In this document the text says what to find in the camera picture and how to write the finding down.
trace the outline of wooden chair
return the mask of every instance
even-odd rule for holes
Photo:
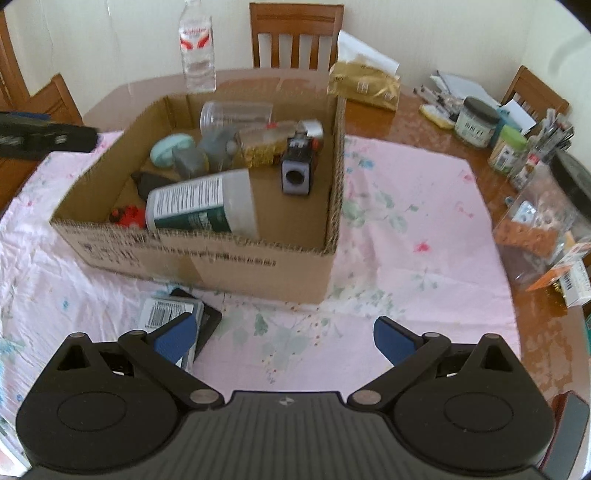
[[[291,68],[300,66],[300,35],[312,36],[310,70],[318,70],[320,37],[331,37],[329,68],[336,62],[336,43],[343,26],[344,5],[251,3],[252,59],[261,67],[259,34],[271,34],[271,67],[279,68],[279,35],[289,34]]]
[[[566,113],[569,109],[569,103],[565,99],[523,65],[503,98],[503,105],[513,98],[537,122],[545,118],[548,108],[555,109],[556,113]]]
[[[47,113],[54,122],[82,125],[66,82],[56,75],[31,97],[12,48],[4,11],[0,12],[0,111]],[[0,158],[0,217],[40,162]]]

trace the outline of white plastic bottle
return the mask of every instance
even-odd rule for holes
[[[259,240],[247,169],[229,170],[154,189],[146,202],[146,224],[158,228],[227,232]]]

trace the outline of jar with black lid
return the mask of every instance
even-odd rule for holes
[[[455,132],[462,141],[473,147],[485,148],[500,121],[501,116],[493,107],[478,98],[467,97],[457,119]]]

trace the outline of green label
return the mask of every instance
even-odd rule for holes
[[[154,219],[156,228],[176,228],[178,230],[208,230],[211,232],[232,232],[226,219],[226,212],[221,207],[201,210],[200,212],[182,213],[166,218]]]

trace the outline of gold wrapping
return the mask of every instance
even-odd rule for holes
[[[330,69],[328,93],[395,112],[400,99],[400,77],[360,63],[338,61]]]

